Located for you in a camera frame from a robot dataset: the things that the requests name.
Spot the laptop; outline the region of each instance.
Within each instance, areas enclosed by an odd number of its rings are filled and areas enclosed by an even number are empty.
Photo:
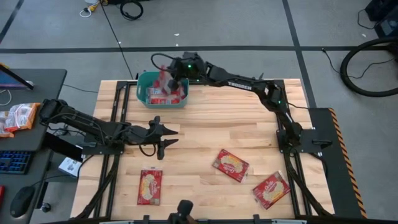
[[[10,71],[8,68],[0,64],[0,90],[33,90],[34,84]]]

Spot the gray floor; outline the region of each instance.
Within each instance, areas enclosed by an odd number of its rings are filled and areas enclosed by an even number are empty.
[[[359,45],[377,37],[356,24],[357,12],[370,0],[288,0],[301,46]],[[0,28],[17,0],[0,2]],[[106,7],[109,20],[123,47],[175,47],[268,45],[293,46],[282,0],[151,0],[143,2],[138,21],[124,20],[118,8]],[[90,18],[78,13],[83,0],[25,0],[0,49],[51,49],[117,47],[100,8]],[[365,14],[364,24],[370,26]],[[329,52],[336,68],[347,52]],[[152,52],[127,52],[133,74],[153,70]],[[180,55],[181,52],[170,52]],[[201,56],[230,72],[267,78],[301,78],[294,51],[205,51]],[[341,130],[369,218],[397,220],[398,96],[366,98],[350,92],[322,52],[303,52],[318,107],[336,110]],[[350,63],[359,76],[371,62],[391,56],[365,52]],[[65,68],[66,84],[97,90],[100,80],[127,79],[120,53],[0,54],[12,68]],[[398,83],[395,62],[372,67],[359,86],[369,90],[393,88]],[[60,97],[91,114],[96,95],[64,87]],[[53,211],[34,213],[32,223],[65,220],[73,203],[75,184],[50,184],[45,200]]]

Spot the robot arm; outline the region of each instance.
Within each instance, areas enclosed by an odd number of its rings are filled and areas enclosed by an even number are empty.
[[[178,139],[161,141],[163,135],[178,134],[178,132],[167,129],[160,124],[160,117],[149,121],[149,129],[141,126],[132,126],[130,123],[103,121],[75,110],[63,100],[44,100],[40,110],[40,122],[44,125],[49,123],[65,123],[80,131],[86,132],[97,140],[99,144],[113,147],[117,144],[128,144],[141,146],[152,144],[157,146],[157,158],[163,159],[164,150],[167,146],[175,143]]]
[[[151,58],[152,63],[154,63],[153,57],[156,55],[163,54],[154,54]],[[283,127],[286,129],[285,140],[287,143],[292,147],[300,145],[302,127],[300,124],[294,122],[289,113],[283,89],[276,85],[273,80],[263,80],[262,75],[259,79],[255,79],[229,73],[223,68],[212,65],[209,62],[204,62],[197,53],[185,52],[182,58],[177,57],[172,59],[171,65],[167,67],[167,71],[174,78],[168,84],[171,90],[178,88],[178,81],[180,79],[189,78],[202,80],[209,86],[230,86],[251,91],[259,97],[260,102],[267,110],[274,112],[280,119]]]

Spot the teal plastic basket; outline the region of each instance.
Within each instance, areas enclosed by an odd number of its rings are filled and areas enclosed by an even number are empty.
[[[144,72],[142,73],[137,82],[137,99],[141,101],[147,108],[150,109],[171,109],[171,108],[183,108],[188,101],[188,88],[189,88],[189,80],[184,79],[181,80],[182,85],[184,86],[185,98],[181,100],[178,104],[172,105],[154,105],[147,103],[147,88],[152,87],[154,85],[154,81],[159,77],[159,72]]]

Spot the wooden table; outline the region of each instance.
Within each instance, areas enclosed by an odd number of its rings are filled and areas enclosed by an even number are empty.
[[[289,102],[307,106],[300,80],[284,81]],[[116,83],[101,82],[95,117],[109,121]],[[235,88],[192,85],[184,109],[149,110],[136,99],[135,92],[132,87],[126,121],[148,127],[148,121],[159,115],[161,123],[179,132],[166,139],[178,138],[179,142],[167,148],[162,161],[156,156],[144,156],[135,146],[126,146],[119,164],[113,220],[142,220],[143,215],[150,215],[151,220],[165,220],[177,211],[181,199],[194,203],[191,213],[194,218],[246,219],[252,218],[253,214],[259,214],[260,218],[294,217],[290,194],[265,210],[256,203],[251,192],[278,170],[287,177],[275,135],[275,114],[267,111],[255,94]],[[116,121],[120,120],[121,110],[118,111]],[[303,128],[311,128],[307,110],[291,108],[291,112]],[[211,166],[221,149],[250,163],[243,184]],[[308,154],[301,154],[301,160],[308,188],[324,208],[333,213],[322,162]],[[98,188],[102,161],[103,156],[95,156],[81,169],[72,217],[83,210]],[[160,206],[137,205],[139,175],[144,167],[158,167],[164,172]],[[298,187],[296,189],[300,211],[304,214],[301,192]],[[102,215],[107,195],[104,195]]]

